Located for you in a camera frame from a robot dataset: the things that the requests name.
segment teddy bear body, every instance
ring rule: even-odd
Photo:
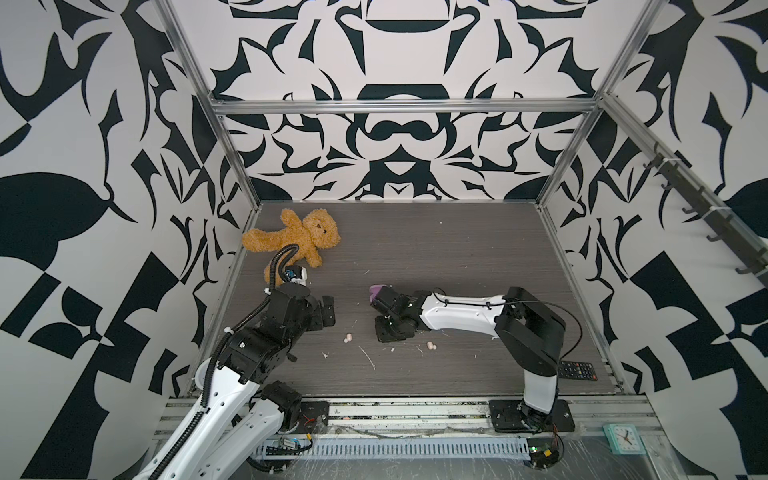
[[[336,222],[328,212],[319,208],[309,212],[304,220],[300,220],[291,209],[285,209],[280,219],[286,226],[277,232],[265,232],[254,228],[243,234],[243,245],[252,252],[275,252],[286,245],[296,243],[299,251],[287,265],[293,265],[298,260],[306,258],[306,262],[317,268],[323,265],[323,259],[317,252],[319,248],[335,247],[341,241]],[[264,279],[269,281],[270,266],[264,270]]]

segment stuffed animal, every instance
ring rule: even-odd
[[[293,256],[287,265],[293,265],[297,260],[306,258],[312,268],[323,265],[323,259],[317,253],[318,248],[332,248],[339,244],[341,237],[336,222],[324,208],[312,210],[299,220],[296,212],[285,209],[280,219],[286,226],[278,232],[264,232],[256,228],[243,235],[243,245],[252,252],[276,252],[286,245],[298,243],[299,252]],[[270,266],[264,269],[264,280],[270,281]],[[278,276],[276,284],[282,280]]]

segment teal alarm clock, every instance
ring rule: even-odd
[[[645,455],[645,447],[634,425],[608,423],[603,425],[605,436],[615,455]]]

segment wood grain surface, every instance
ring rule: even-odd
[[[270,381],[287,382],[305,396],[522,393],[523,370],[499,339],[446,330],[379,343],[373,329],[376,311],[368,299],[368,288],[376,283],[392,284],[402,293],[440,287],[457,296],[497,295],[522,286],[584,322],[532,204],[269,203],[257,226],[282,228],[284,207],[300,217],[326,208],[342,237],[336,248],[320,251],[321,267],[308,268],[313,295],[336,299],[336,325],[305,333],[292,351],[299,361],[285,362],[270,375]],[[225,324],[234,325],[261,302],[263,271],[272,255],[247,254]],[[575,343],[578,327],[567,314],[561,316],[568,326],[564,352]],[[351,343],[343,342],[347,333],[353,335]],[[427,349],[428,341],[438,349]],[[614,392],[589,333],[568,359],[592,362],[598,381],[561,380],[561,394]]]

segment patterned wall panel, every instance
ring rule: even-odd
[[[174,0],[223,99],[592,96],[641,0]]]
[[[231,115],[262,200],[534,199],[578,112]]]
[[[766,41],[764,0],[671,0],[617,89],[762,237],[768,237]]]
[[[548,205],[630,391],[719,480],[768,473],[768,290],[603,114]]]
[[[151,3],[0,5],[3,478],[113,478],[192,369],[249,213]]]

